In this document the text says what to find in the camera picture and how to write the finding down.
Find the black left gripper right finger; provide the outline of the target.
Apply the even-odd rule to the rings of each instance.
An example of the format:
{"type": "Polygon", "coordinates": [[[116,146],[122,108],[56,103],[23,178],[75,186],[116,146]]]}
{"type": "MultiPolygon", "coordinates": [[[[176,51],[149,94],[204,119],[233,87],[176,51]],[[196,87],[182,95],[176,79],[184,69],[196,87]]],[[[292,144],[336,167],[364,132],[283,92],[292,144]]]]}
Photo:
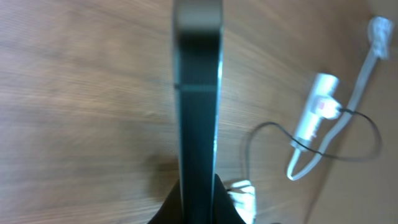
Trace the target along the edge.
{"type": "Polygon", "coordinates": [[[245,224],[236,211],[220,177],[215,174],[213,196],[213,223],[214,224],[245,224]]]}

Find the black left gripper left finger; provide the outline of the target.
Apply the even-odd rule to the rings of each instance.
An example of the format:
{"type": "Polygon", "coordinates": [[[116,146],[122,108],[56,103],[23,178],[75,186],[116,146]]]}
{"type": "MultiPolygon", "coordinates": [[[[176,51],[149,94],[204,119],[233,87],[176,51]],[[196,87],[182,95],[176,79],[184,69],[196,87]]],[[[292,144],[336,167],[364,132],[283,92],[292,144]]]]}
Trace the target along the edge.
{"type": "Polygon", "coordinates": [[[182,224],[182,218],[182,200],[180,181],[178,180],[148,224],[182,224]]]}

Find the smartphone with blue screen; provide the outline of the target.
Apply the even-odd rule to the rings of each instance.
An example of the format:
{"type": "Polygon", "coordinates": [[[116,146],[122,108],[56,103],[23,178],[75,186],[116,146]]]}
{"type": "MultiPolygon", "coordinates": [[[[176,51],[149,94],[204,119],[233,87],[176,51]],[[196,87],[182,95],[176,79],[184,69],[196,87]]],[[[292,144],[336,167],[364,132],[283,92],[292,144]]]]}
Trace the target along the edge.
{"type": "Polygon", "coordinates": [[[213,221],[222,36],[222,1],[174,2],[174,88],[183,223],[213,221]]]}

